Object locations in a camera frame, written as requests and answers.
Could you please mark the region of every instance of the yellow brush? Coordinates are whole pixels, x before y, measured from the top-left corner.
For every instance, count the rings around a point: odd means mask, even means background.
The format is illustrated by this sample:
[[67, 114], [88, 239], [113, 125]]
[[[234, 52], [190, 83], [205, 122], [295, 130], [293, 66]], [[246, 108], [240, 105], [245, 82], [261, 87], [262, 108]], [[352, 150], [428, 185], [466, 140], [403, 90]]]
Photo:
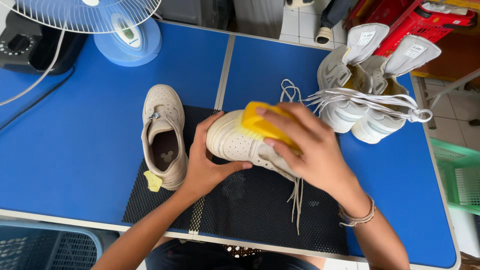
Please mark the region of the yellow brush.
[[290, 139], [283, 131], [279, 130], [270, 122], [264, 120], [261, 115], [257, 114], [257, 112], [255, 111], [257, 107], [266, 108], [296, 121], [296, 119], [290, 113], [282, 110], [277, 106], [272, 106], [264, 102], [251, 101], [250, 103], [248, 103], [247, 107], [245, 107], [243, 114], [241, 114], [239, 116], [239, 119], [237, 120], [237, 130], [256, 140], [272, 138], [283, 141], [291, 149], [297, 150], [296, 152], [301, 152], [298, 145], [294, 141], [292, 141], [292, 139]]

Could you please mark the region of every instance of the hand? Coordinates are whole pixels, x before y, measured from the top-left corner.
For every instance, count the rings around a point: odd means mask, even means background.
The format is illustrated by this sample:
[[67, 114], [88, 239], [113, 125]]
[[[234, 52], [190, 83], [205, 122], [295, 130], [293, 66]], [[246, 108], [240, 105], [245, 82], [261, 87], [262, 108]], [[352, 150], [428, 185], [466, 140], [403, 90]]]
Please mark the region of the hand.
[[285, 132], [300, 147], [302, 154], [294, 154], [279, 140], [266, 138], [264, 142], [272, 146], [293, 171], [329, 193], [349, 214], [367, 215], [370, 199], [343, 160], [333, 129], [300, 103], [280, 102], [277, 106], [292, 114], [298, 122], [265, 108], [258, 107], [256, 112]]
[[195, 138], [190, 147], [187, 176], [179, 189], [179, 191], [190, 193], [190, 196], [195, 199], [207, 195], [232, 173], [252, 167], [252, 164], [246, 161], [233, 161], [224, 165], [217, 165], [211, 161], [212, 153], [205, 145], [207, 130], [222, 115], [224, 115], [223, 111], [208, 117], [197, 125], [195, 131]]

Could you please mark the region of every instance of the electric fan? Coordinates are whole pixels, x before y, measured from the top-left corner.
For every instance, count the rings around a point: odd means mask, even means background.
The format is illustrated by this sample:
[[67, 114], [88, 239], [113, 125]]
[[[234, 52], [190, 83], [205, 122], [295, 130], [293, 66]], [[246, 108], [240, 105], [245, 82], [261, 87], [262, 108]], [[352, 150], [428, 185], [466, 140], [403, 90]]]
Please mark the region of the electric fan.
[[161, 0], [0, 0], [1, 4], [22, 16], [61, 29], [50, 66], [29, 88], [0, 102], [0, 106], [21, 97], [47, 75], [58, 58], [65, 31], [98, 34], [94, 38], [99, 50], [119, 65], [137, 66], [151, 61], [162, 45], [160, 29], [150, 18], [160, 2]]

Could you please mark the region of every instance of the shoe tag label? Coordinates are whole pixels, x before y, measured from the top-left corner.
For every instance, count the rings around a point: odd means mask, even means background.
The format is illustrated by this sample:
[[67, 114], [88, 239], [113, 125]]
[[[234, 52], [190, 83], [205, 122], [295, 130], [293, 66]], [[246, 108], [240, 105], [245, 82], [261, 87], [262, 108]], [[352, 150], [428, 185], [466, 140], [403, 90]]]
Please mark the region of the shoe tag label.
[[368, 33], [362, 33], [362, 34], [360, 35], [360, 40], [359, 40], [359, 42], [358, 42], [358, 45], [367, 45], [367, 44], [369, 44], [374, 35], [375, 35], [375, 31], [373, 31], [373, 32], [368, 32]]
[[425, 51], [426, 49], [427, 48], [423, 46], [413, 43], [412, 45], [410, 45], [410, 48], [408, 48], [408, 50], [406, 50], [403, 54], [406, 56], [410, 56], [411, 58], [416, 58], [421, 53], [423, 53], [423, 51]]

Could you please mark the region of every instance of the green plastic basket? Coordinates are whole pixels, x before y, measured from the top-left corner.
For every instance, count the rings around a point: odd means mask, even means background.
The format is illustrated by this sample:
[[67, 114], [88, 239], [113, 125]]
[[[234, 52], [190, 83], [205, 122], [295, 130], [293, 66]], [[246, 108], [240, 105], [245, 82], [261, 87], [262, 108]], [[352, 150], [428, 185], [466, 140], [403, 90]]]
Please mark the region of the green plastic basket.
[[480, 152], [430, 140], [448, 206], [480, 215]]

